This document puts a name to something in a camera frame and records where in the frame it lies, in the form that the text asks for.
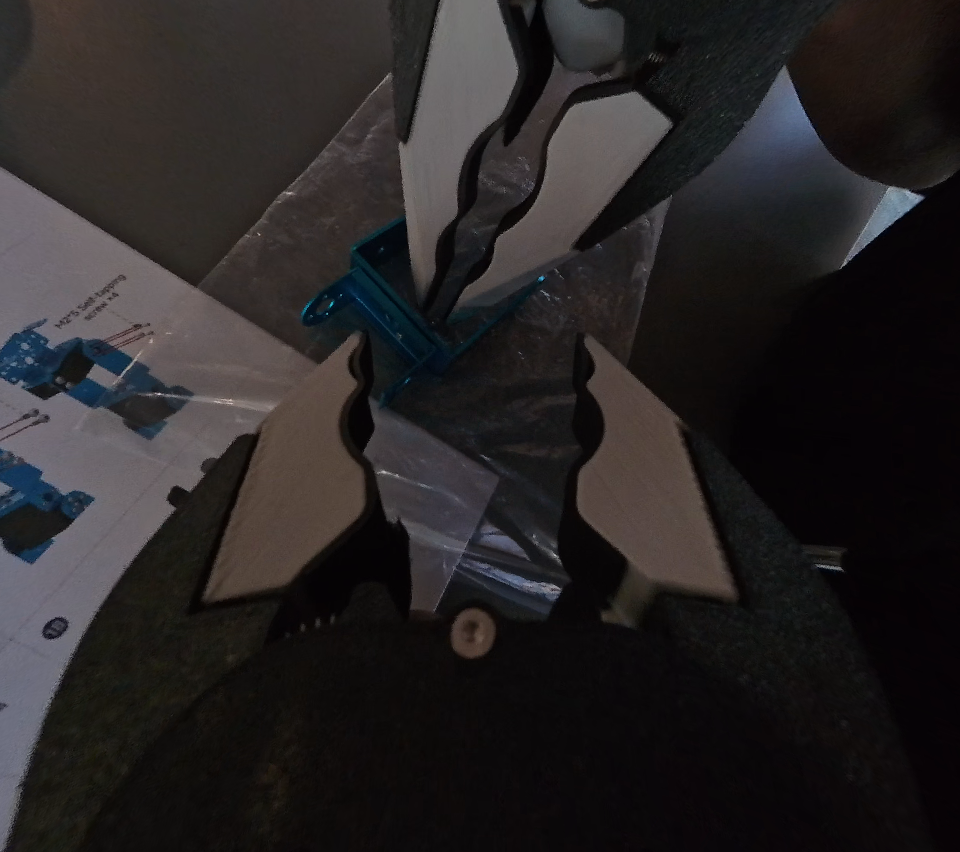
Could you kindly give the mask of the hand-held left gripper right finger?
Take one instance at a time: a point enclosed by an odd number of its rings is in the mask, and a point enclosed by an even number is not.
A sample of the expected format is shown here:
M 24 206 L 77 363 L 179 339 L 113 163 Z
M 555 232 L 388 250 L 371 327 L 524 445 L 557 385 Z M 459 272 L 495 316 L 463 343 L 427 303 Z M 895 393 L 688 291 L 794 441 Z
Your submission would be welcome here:
M 683 422 L 591 335 L 578 337 L 572 382 L 558 617 L 637 627 L 663 595 L 739 603 Z

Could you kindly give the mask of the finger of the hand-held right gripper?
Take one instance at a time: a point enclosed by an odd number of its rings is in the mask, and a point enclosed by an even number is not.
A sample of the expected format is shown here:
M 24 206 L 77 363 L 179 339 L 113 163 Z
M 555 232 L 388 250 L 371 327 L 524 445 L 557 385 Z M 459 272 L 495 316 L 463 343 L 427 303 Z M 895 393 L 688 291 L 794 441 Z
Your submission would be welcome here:
M 431 309 L 450 272 L 459 222 L 475 202 L 487 144 L 528 75 L 535 3 L 438 0 L 400 170 L 415 301 Z
M 637 89 L 578 89 L 548 133 L 534 192 L 500 222 L 451 313 L 498 304 L 572 259 L 674 126 Z

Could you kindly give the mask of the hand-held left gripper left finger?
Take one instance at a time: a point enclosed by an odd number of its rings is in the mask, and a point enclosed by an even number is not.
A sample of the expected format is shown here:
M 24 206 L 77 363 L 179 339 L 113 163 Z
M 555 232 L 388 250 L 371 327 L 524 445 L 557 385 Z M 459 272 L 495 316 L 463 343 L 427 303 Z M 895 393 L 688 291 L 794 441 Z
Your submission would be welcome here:
M 341 614 L 382 585 L 412 606 L 409 534 L 390 522 L 374 467 L 374 361 L 353 333 L 262 421 L 200 592 L 203 606 L 278 598 L 293 614 Z

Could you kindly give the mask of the large clear plastic bag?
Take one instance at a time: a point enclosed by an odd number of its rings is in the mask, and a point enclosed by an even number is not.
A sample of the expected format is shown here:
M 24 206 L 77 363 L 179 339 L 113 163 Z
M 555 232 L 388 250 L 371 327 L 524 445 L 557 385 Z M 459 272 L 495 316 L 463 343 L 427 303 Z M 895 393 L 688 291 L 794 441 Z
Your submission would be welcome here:
M 313 163 L 267 208 L 200 289 L 306 356 L 302 311 L 343 275 L 352 246 L 402 212 L 391 79 L 384 78 Z M 441 377 L 414 379 L 386 408 L 535 495 L 556 546 L 578 334 L 628 364 L 668 205 L 558 270 Z

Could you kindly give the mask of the blue metal U bracket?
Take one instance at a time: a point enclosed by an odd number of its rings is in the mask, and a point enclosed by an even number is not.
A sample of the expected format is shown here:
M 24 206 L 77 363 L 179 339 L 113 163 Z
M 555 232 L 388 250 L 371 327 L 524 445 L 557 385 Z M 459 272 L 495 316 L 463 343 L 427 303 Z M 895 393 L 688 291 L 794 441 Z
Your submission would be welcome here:
M 414 379 L 443 376 L 545 280 L 541 275 L 497 305 L 467 310 L 459 318 L 426 318 L 416 305 L 407 226 L 400 217 L 351 247 L 346 273 L 309 299 L 300 319 L 317 341 L 342 342 L 365 332 L 373 394 L 388 405 Z

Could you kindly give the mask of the person's right forearm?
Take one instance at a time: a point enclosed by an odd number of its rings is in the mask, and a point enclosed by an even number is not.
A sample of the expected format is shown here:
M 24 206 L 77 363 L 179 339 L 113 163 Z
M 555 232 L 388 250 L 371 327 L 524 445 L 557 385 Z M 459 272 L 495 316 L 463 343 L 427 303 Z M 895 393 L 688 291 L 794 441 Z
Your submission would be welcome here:
M 788 71 L 843 166 L 925 192 L 958 173 L 958 1 L 837 0 Z

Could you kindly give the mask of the clear bag of long parts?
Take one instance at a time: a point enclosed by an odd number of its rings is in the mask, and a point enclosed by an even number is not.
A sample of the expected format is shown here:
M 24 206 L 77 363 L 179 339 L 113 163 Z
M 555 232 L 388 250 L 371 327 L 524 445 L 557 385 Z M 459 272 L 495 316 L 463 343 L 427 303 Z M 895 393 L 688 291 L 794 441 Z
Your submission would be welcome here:
M 518 620 L 545 619 L 568 577 L 523 487 L 386 408 L 366 447 L 380 498 L 410 540 L 415 613 L 471 599 Z

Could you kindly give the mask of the white instruction sheet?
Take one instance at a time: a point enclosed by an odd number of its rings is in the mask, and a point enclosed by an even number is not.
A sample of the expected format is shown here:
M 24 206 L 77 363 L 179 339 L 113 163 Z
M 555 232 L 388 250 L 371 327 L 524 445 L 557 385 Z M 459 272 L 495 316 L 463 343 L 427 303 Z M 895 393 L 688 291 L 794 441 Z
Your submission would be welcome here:
M 2 380 L 2 473 L 62 509 L 2 518 L 2 837 L 66 664 L 95 612 L 219 457 L 313 363 L 2 171 L 2 346 L 49 385 Z

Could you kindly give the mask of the person's black clothing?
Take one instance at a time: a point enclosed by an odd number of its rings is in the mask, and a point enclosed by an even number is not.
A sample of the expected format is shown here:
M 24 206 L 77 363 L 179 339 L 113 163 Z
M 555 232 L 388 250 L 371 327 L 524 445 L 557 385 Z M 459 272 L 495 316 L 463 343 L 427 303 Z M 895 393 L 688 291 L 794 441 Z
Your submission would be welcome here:
M 930 191 L 822 280 L 768 352 L 730 456 L 829 578 L 958 850 L 959 193 Z

